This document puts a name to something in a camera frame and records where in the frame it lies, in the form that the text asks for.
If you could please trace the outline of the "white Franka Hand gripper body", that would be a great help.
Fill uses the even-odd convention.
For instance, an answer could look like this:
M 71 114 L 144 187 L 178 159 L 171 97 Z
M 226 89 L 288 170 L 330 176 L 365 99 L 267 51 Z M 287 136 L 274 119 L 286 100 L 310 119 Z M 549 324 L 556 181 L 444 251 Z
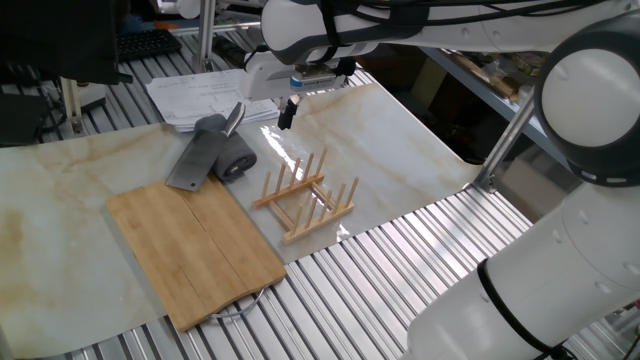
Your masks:
M 337 75 L 339 62 L 321 65 L 285 65 L 269 52 L 245 56 L 243 96 L 251 101 L 288 98 L 341 87 L 346 75 Z

